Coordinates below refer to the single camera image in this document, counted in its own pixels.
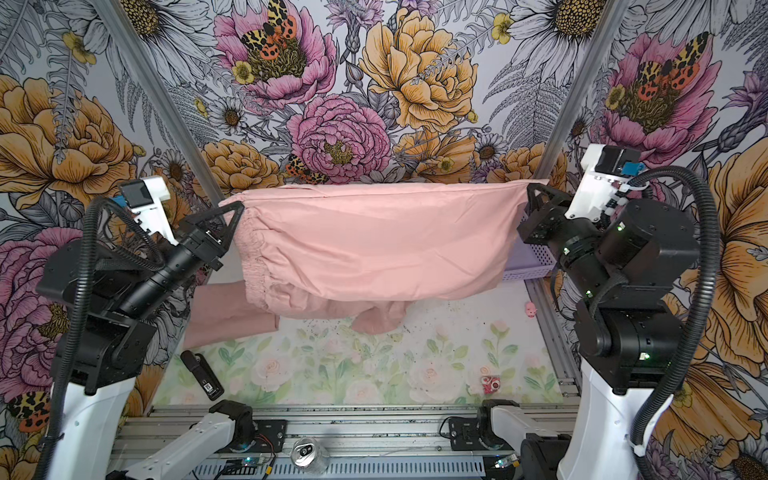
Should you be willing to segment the pink printed t-shirt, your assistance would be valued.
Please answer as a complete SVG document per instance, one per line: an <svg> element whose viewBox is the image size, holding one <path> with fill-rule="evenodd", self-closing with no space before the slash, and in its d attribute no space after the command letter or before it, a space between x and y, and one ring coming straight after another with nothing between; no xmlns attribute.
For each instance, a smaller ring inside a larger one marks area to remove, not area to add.
<svg viewBox="0 0 768 480"><path fill-rule="evenodd" d="M272 333L279 317L250 303L244 281L206 284L195 289L183 347L206 345Z"/></svg>

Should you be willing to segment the lavender plastic laundry basket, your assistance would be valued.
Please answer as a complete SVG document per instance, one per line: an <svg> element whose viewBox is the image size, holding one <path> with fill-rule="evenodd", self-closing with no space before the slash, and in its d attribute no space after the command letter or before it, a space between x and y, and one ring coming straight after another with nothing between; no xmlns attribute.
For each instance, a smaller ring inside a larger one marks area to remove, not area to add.
<svg viewBox="0 0 768 480"><path fill-rule="evenodd" d="M555 267L555 259L545 245L526 244L521 240L517 230L507 263L504 267L502 280L519 281L535 280L547 277Z"/></svg>

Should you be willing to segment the pink garment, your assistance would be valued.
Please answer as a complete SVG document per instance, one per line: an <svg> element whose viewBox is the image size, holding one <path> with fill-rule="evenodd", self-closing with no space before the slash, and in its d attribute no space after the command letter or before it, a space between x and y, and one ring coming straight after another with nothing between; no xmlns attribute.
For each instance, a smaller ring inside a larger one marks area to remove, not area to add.
<svg viewBox="0 0 768 480"><path fill-rule="evenodd" d="M528 182L286 185L250 190L235 232L247 300L294 319L394 330L421 300L496 287Z"/></svg>

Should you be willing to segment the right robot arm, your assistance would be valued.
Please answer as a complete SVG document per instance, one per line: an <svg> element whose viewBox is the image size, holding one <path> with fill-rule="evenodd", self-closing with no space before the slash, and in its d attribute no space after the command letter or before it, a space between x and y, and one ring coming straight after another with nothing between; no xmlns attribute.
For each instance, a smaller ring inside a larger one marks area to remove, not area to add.
<svg viewBox="0 0 768 480"><path fill-rule="evenodd" d="M667 204L631 200L606 227L570 212L572 197L533 183L523 242L546 246L581 294L574 314L583 390L574 432L539 426L511 401L485 401L479 436L510 447L527 479L633 479L633 421L673 363L683 323L664 298L699 255L694 227Z"/></svg>

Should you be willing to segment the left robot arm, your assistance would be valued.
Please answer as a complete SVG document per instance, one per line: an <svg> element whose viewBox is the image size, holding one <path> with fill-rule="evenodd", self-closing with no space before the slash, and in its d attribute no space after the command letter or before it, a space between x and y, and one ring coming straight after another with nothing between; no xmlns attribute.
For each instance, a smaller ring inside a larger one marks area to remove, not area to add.
<svg viewBox="0 0 768 480"><path fill-rule="evenodd" d="M37 479L182 479L222 449L245 451L256 437L251 407L222 400L153 458L108 468L122 410L156 333L147 322L203 266L218 269L244 207L234 202L197 214L163 253L109 198L86 210L80 239L47 261L37 291L61 300L69 327L52 363L50 417Z"/></svg>

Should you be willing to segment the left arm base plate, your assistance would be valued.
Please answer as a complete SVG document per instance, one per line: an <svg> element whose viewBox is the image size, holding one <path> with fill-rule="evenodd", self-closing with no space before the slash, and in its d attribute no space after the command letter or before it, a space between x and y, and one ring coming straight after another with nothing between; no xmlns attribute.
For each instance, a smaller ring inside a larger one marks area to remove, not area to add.
<svg viewBox="0 0 768 480"><path fill-rule="evenodd" d="M287 438L286 420L254 420L254 436L244 453L281 453Z"/></svg>

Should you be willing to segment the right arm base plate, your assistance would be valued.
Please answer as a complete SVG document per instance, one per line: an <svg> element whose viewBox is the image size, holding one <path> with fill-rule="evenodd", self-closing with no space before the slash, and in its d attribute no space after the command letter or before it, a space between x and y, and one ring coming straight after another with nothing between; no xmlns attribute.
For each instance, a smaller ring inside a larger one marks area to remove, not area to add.
<svg viewBox="0 0 768 480"><path fill-rule="evenodd" d="M486 442L480 435L480 422L476 418L450 416L440 427L440 433L449 441L452 451L493 451L497 445Z"/></svg>

